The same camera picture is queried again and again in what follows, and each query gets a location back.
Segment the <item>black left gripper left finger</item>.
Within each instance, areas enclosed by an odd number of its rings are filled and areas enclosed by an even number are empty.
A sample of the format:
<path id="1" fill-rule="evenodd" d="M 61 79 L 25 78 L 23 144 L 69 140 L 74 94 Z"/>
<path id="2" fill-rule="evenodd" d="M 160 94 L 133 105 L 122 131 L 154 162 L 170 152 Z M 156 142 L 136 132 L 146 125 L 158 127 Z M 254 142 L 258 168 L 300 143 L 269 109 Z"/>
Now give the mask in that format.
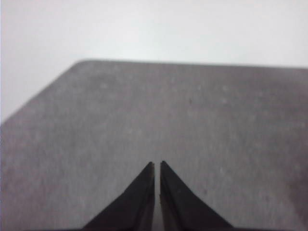
<path id="1" fill-rule="evenodd" d="M 154 163 L 149 162 L 124 192 L 82 230 L 150 231 L 154 218 L 154 203 Z"/>

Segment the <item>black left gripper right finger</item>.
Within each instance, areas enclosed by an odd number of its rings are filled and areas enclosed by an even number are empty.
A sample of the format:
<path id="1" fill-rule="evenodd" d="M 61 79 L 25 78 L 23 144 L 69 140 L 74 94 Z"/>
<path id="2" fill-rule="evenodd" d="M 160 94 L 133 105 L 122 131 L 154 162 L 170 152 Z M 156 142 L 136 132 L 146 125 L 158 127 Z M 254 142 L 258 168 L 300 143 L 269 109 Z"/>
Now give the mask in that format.
<path id="1" fill-rule="evenodd" d="M 197 197 L 166 161 L 160 164 L 160 200 L 166 231 L 232 231 L 234 227 Z"/>

